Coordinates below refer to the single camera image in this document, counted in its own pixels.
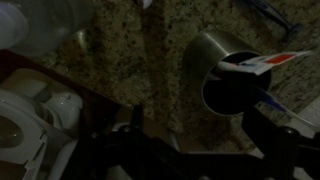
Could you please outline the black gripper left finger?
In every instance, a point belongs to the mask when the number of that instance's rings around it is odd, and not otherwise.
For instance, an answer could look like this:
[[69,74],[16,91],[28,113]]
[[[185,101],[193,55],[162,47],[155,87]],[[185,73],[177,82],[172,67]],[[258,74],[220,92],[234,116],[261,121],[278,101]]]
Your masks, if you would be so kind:
[[186,180],[182,153],[175,137],[170,143],[143,132],[143,106],[134,107],[128,125],[90,139],[82,148],[82,165],[96,169],[120,166],[132,180]]

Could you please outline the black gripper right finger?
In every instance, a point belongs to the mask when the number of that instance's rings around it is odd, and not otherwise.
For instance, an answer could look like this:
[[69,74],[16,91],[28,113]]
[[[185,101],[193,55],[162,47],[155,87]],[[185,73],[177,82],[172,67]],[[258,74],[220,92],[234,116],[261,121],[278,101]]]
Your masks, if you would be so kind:
[[256,108],[243,113],[244,132],[264,155],[258,177],[262,180],[294,180],[294,169],[302,168],[320,180],[320,133],[312,138],[288,126],[277,126]]

